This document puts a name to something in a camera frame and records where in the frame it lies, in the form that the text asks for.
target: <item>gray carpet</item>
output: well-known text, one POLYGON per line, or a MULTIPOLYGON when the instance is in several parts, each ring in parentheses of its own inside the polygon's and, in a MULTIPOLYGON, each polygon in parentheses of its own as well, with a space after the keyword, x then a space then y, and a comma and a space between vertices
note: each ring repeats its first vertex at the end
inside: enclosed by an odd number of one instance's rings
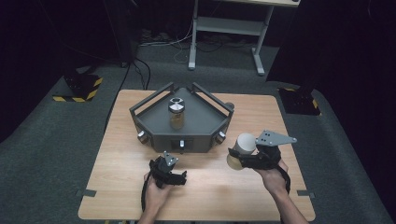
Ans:
MULTIPOLYGON (((267 71, 276 51, 262 49, 267 71)), ((188 55, 188 50, 180 52, 171 46, 140 48, 137 57, 151 72, 148 89, 157 90, 170 81, 178 86, 197 82, 211 92, 274 95, 290 136, 299 140, 293 148, 307 189, 315 194, 312 203, 317 217, 312 223, 392 223, 331 106, 319 92, 313 95, 321 116, 286 114, 276 87, 293 86, 265 82, 265 77, 257 76, 249 48, 198 50, 194 71, 187 69, 188 55)), ((148 69, 136 64, 147 80, 148 69)), ((113 64, 100 66, 95 74, 104 81, 88 103, 52 101, 60 80, 0 144, 0 223, 104 223, 78 218, 81 198, 76 192, 88 183, 107 115, 126 70, 113 64)), ((142 89, 134 66, 122 88, 142 89)))

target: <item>jar lid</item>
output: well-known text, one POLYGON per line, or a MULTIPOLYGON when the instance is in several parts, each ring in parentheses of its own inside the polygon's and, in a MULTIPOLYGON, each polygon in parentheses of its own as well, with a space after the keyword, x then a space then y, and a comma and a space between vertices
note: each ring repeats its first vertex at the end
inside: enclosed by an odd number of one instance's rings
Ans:
POLYGON ((169 111, 172 113, 181 113, 184 109, 184 101, 181 98, 175 97, 169 101, 169 111))

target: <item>hand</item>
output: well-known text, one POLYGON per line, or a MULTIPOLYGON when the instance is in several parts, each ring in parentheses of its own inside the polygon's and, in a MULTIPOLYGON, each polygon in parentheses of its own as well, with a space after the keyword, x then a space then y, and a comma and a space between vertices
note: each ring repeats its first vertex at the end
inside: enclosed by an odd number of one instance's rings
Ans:
MULTIPOLYGON (((283 160, 279 161, 279 166, 288 171, 289 167, 286 165, 283 160)), ((272 194, 273 196, 278 193, 286 193, 286 181, 282 177, 282 174, 277 169, 272 170, 254 170, 259 175, 262 176, 262 183, 264 184, 265 188, 272 194)))
POLYGON ((155 184, 155 179, 150 176, 146 190, 146 209, 155 211, 156 213, 163 207, 168 198, 169 192, 173 185, 163 184, 163 188, 159 189, 155 184))

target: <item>person's right hand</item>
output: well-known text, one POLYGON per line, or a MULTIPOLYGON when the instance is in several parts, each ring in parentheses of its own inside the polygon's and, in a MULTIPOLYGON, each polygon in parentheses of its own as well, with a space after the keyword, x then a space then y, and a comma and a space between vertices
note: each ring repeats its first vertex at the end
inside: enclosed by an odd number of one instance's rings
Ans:
MULTIPOLYGON (((286 165, 283 160, 279 161, 279 166, 285 170, 286 172, 288 171, 289 167, 286 165)), ((277 170, 277 169, 272 169, 272 170, 254 170, 259 175, 262 176, 262 183, 264 184, 265 188, 272 194, 278 194, 278 193, 286 193, 286 181, 283 178, 282 174, 277 170)))

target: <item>hexagonal robotic platform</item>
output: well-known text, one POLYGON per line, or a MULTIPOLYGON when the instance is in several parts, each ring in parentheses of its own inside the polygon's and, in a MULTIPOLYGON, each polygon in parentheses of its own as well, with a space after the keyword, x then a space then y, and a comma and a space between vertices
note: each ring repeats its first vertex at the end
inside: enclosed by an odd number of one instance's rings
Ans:
POLYGON ((224 141, 233 116, 233 104, 223 103, 197 83, 191 88, 175 88, 171 82, 131 107, 130 112, 137 138, 155 151, 207 152, 224 141), (183 102, 182 126, 176 128, 170 109, 174 99, 183 102))

